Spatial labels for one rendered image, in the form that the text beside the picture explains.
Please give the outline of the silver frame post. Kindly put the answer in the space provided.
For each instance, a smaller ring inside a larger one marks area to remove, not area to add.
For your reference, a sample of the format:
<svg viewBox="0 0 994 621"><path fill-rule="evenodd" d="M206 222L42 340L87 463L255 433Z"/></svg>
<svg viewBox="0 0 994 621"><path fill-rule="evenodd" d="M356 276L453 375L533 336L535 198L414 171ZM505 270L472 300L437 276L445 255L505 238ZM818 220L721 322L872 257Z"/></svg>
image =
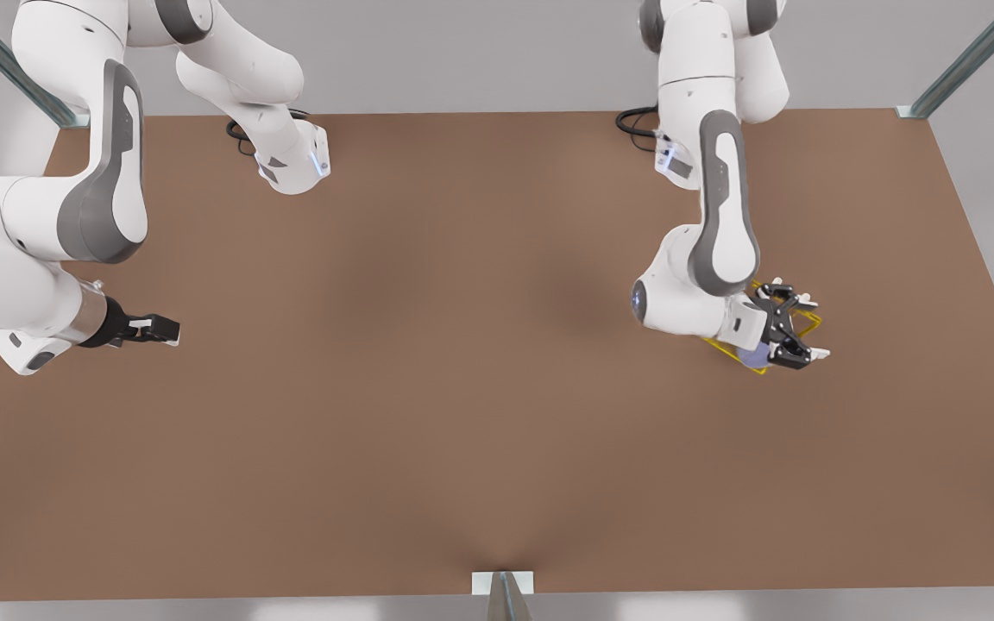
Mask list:
<svg viewBox="0 0 994 621"><path fill-rule="evenodd" d="M525 594L535 593L532 571L472 573L473 596L486 596L486 621L535 621Z"/></svg>
<svg viewBox="0 0 994 621"><path fill-rule="evenodd" d="M36 84L17 63L15 53L0 39L0 73L28 100L39 107L60 129L86 129L90 117L88 113L76 113L66 103L60 101L43 87Z"/></svg>
<svg viewBox="0 0 994 621"><path fill-rule="evenodd" d="M901 119L928 119L992 55L994 19L913 103L897 106L896 116Z"/></svg>

